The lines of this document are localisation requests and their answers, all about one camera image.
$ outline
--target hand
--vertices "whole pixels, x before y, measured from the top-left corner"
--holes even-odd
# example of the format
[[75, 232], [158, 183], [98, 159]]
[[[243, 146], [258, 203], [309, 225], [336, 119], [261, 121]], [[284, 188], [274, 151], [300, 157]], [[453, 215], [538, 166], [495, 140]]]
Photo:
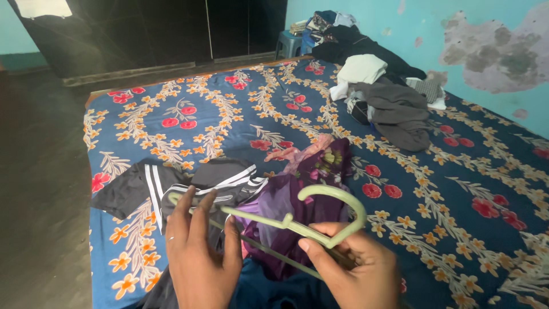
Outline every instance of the hand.
[[[310, 227], [333, 236], [346, 224], [324, 222]], [[350, 235], [335, 247], [358, 264], [351, 271], [343, 270], [314, 240], [300, 239], [299, 246], [307, 253], [342, 309], [397, 308], [400, 277], [395, 254], [363, 231]]]
[[194, 191], [190, 186], [167, 218], [166, 251], [173, 288], [180, 309], [225, 309], [242, 270], [240, 234], [230, 216], [225, 222], [225, 255], [209, 247], [209, 214], [216, 191], [206, 195], [191, 216]]

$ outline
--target clothes hanger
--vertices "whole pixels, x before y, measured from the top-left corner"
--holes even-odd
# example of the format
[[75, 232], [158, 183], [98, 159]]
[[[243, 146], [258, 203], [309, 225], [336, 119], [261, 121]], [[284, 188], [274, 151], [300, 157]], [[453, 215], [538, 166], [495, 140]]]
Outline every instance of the clothes hanger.
[[[333, 197], [335, 197], [339, 200], [342, 200], [347, 205], [349, 205], [349, 207], [351, 207], [356, 213], [356, 219], [351, 224], [349, 224], [347, 227], [345, 227], [343, 230], [341, 230], [339, 233], [335, 234], [332, 238], [330, 238], [330, 237], [328, 237], [328, 236], [326, 236], [322, 233], [319, 233], [318, 231], [313, 230], [313, 229], [309, 228], [306, 225], [303, 225], [299, 222], [294, 221], [293, 220], [294, 216], [291, 213], [287, 213], [286, 216], [284, 216], [284, 219], [282, 221], [278, 221], [278, 220], [275, 220], [275, 219], [265, 218], [265, 217], [262, 217], [262, 216], [258, 216], [256, 214], [241, 211], [241, 210], [238, 210], [238, 209], [235, 209], [235, 208], [232, 208], [232, 207], [216, 206], [216, 208], [219, 209], [222, 212], [231, 214], [233, 216], [238, 216], [238, 217], [250, 219], [250, 220], [257, 221], [259, 223], [267, 224], [267, 225], [270, 225], [270, 226], [273, 226], [273, 227], [276, 227], [276, 228], [280, 228], [280, 229], [292, 230], [292, 231], [294, 231], [294, 232], [296, 232], [296, 233], [298, 233], [298, 234], [300, 234], [304, 237], [307, 237], [309, 239], [312, 239], [312, 240], [318, 242], [319, 244], [323, 245], [327, 249], [332, 249], [335, 245], [342, 242], [345, 238], [347, 238], [348, 236], [350, 236], [354, 232], [362, 229], [365, 226], [366, 221], [367, 221], [367, 216], [366, 216], [366, 210], [364, 209], [364, 206], [362, 205], [362, 203], [356, 197], [354, 197], [353, 195], [351, 195], [350, 193], [348, 193], [348, 192], [346, 192], [342, 189], [332, 187], [332, 186], [328, 186], [328, 185], [310, 185], [310, 186], [307, 186], [307, 187], [301, 189], [301, 191], [299, 191], [298, 199], [300, 201], [304, 201], [307, 197], [309, 197], [311, 195], [318, 195], [318, 194], [333, 196]], [[169, 198], [170, 202], [172, 202], [174, 205], [177, 205], [177, 202], [179, 201], [180, 197], [181, 197], [181, 194], [176, 193], [176, 192], [171, 192], [168, 195], [168, 198]], [[225, 228], [222, 224], [220, 224], [220, 223], [218, 223], [218, 222], [216, 222], [212, 219], [210, 219], [210, 224], [217, 227], [217, 228], [219, 228], [219, 229]], [[257, 241], [254, 241], [254, 240], [252, 240], [252, 239], [250, 239], [250, 238], [248, 238], [244, 235], [241, 235], [240, 238], [242, 240], [248, 242], [252, 246], [258, 248], [259, 250], [261, 250], [261, 251], [263, 251], [267, 254], [270, 254], [270, 255], [278, 258], [279, 260], [282, 260], [283, 262], [286, 262], [286, 263], [294, 266], [295, 268], [297, 268], [297, 269], [299, 269], [299, 270], [301, 270], [305, 273], [308, 273], [308, 274], [310, 274], [310, 275], [312, 275], [312, 276], [314, 276], [314, 277], [316, 277], [320, 280], [323, 280], [318, 272], [313, 271], [312, 269], [310, 269], [310, 268], [308, 268], [308, 267], [306, 267], [306, 266], [304, 266], [300, 263], [297, 263], [294, 260], [291, 260], [290, 258], [288, 258], [284, 255], [281, 255], [280, 253], [270, 249], [269, 247], [266, 247], [266, 246], [258, 243]], [[354, 267], [354, 265], [350, 265], [349, 259], [347, 259], [345, 256], [343, 256], [340, 252], [338, 252], [336, 250], [328, 250], [328, 253], [330, 253], [330, 255], [332, 255], [334, 258], [339, 260], [339, 262], [343, 263], [344, 267], [351, 268], [351, 269], [352, 269], [352, 267]]]

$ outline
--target floor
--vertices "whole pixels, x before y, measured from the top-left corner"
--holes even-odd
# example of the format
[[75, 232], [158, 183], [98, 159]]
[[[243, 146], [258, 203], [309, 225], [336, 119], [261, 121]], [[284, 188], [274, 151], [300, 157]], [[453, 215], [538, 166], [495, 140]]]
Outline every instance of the floor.
[[63, 87], [52, 71], [0, 72], [0, 300], [9, 309], [92, 308], [91, 176], [82, 141], [91, 91], [151, 84], [256, 58]]

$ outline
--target bedsheet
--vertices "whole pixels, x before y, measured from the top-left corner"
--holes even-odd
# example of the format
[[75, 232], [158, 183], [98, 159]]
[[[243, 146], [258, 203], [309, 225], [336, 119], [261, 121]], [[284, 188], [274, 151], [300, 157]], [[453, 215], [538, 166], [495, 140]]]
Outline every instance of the bedsheet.
[[[102, 95], [84, 116], [92, 191], [142, 159], [191, 175], [238, 157], [273, 176], [287, 161], [269, 153], [331, 133], [351, 142], [345, 184], [367, 232], [398, 255], [410, 307], [547, 308], [549, 142], [448, 94], [447, 110], [430, 111], [430, 148], [398, 149], [330, 103], [339, 69], [307, 59]], [[122, 221], [91, 209], [94, 308], [124, 308], [154, 286], [167, 264], [156, 220], [150, 201]]]

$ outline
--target black wardrobe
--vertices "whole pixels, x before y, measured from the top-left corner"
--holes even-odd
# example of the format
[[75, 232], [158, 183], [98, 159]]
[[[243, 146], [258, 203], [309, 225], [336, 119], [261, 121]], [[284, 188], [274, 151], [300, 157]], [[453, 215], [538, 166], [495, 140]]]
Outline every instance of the black wardrobe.
[[60, 78], [275, 50], [287, 0], [67, 0], [72, 16], [21, 18]]

